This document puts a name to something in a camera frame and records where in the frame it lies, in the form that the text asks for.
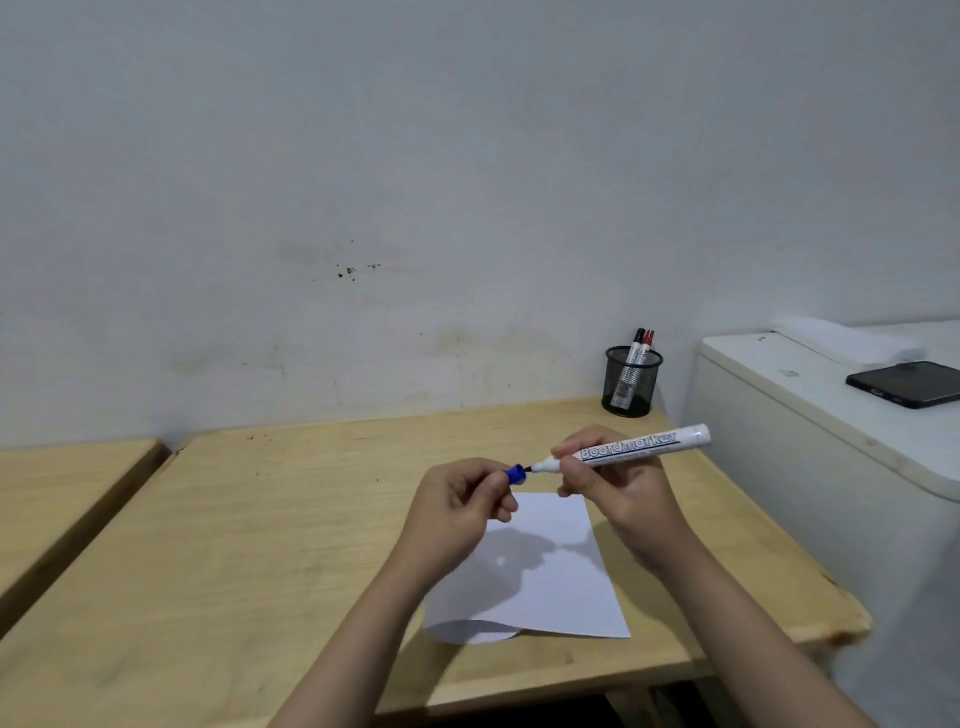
phone screen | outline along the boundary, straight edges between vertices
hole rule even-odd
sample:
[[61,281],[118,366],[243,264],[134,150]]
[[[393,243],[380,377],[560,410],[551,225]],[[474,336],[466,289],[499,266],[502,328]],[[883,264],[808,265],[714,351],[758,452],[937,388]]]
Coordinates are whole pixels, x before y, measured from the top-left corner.
[[902,400],[931,401],[960,394],[960,370],[932,361],[897,364],[850,378]]

white cabinet top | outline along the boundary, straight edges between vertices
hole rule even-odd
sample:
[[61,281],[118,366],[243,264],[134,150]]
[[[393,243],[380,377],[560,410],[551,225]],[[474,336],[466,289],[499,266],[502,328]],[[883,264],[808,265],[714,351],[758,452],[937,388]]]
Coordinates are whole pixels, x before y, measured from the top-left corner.
[[[960,321],[865,327],[909,336],[960,369]],[[711,336],[700,353],[888,468],[960,501],[960,401],[907,409],[844,383],[853,373],[778,333]]]

light wood tabletop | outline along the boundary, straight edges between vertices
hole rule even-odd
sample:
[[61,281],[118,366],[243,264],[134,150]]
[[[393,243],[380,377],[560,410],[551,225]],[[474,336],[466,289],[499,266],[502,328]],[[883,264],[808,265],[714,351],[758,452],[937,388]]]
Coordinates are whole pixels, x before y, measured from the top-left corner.
[[0,636],[167,455],[158,440],[0,450]]
[[[199,436],[0,643],[0,713],[17,726],[263,726],[383,562],[427,467],[533,462],[592,422],[669,427],[568,400]],[[795,642],[829,650],[869,631],[857,601],[702,452],[663,462],[694,528]],[[590,515],[629,640],[457,647],[426,636],[418,614],[380,718],[708,673],[669,595]]]

blue marker cap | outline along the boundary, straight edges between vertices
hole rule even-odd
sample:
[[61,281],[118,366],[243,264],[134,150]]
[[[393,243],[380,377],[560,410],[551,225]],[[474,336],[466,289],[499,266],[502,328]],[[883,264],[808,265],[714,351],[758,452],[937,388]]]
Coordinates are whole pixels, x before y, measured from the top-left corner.
[[523,470],[522,465],[514,465],[508,471],[504,471],[504,473],[510,478],[511,485],[522,485],[527,479],[527,473]]

person's left hand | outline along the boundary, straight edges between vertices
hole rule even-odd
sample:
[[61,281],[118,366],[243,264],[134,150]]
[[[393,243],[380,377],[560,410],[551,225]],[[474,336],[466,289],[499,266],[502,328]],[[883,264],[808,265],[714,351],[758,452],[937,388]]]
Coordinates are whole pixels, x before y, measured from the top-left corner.
[[517,509],[509,466],[476,457],[435,465],[423,475],[390,562],[430,589],[480,543],[487,520],[504,523]]

